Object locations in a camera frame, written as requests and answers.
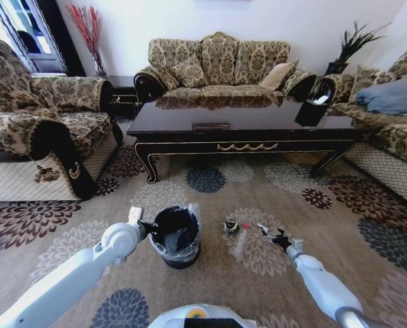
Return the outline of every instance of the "dark wooden coffee table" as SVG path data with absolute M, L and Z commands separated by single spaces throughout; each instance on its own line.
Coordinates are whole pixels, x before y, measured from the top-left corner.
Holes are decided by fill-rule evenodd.
M 127 134 L 137 138 L 135 152 L 155 183 L 158 154 L 327 152 L 311 169 L 316 177 L 373 132 L 348 116 L 301 105 L 267 97 L 159 98 L 144 104 Z

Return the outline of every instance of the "floor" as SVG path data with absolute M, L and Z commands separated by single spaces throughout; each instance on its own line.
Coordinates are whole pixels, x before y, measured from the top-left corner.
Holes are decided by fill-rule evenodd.
M 132 143 L 125 138 L 86 202 L 0 203 L 0 313 L 95 245 L 109 225 L 126 221 L 131 206 L 151 221 L 166 207 L 194 204 L 202 250 L 193 266 L 168 267 L 146 239 L 53 326 L 147 327 L 171 308 L 213 303 L 268 328 L 335 327 L 287 256 L 263 238 L 261 223 L 304 239 L 305 251 L 357 295 L 367 315 L 407 327 L 407 205 L 381 185 L 345 161 L 311 179 L 314 154 L 160 156 L 160 181 L 148 184 Z M 247 228 L 227 235 L 226 219 Z

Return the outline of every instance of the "trash bin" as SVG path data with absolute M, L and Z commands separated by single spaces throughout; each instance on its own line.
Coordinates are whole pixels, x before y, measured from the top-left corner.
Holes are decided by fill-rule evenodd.
M 188 207 L 173 206 L 155 217 L 150 242 L 172 268 L 188 268 L 199 257 L 201 226 L 195 211 L 192 204 Z

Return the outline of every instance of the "blue pillow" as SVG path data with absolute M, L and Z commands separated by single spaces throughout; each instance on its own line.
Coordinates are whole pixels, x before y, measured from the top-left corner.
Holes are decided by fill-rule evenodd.
M 373 85 L 357 94 L 359 104 L 367 110 L 388 115 L 407 114 L 407 78 Z

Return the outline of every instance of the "white wall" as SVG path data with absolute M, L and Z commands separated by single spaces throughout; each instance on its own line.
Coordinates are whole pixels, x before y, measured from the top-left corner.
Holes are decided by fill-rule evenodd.
M 385 34 L 386 37 L 379 40 L 366 65 L 388 70 L 407 50 L 407 2 Z
M 92 59 L 65 5 L 57 0 L 88 75 Z M 318 73 L 339 55 L 340 35 L 353 20 L 371 28 L 391 22 L 405 0 L 75 0 L 92 4 L 104 21 L 101 52 L 109 75 L 134 74 L 148 64 L 151 38 L 198 40 L 224 31 L 240 40 L 286 40 L 289 59 Z M 350 59 L 348 71 L 364 64 L 375 45 Z

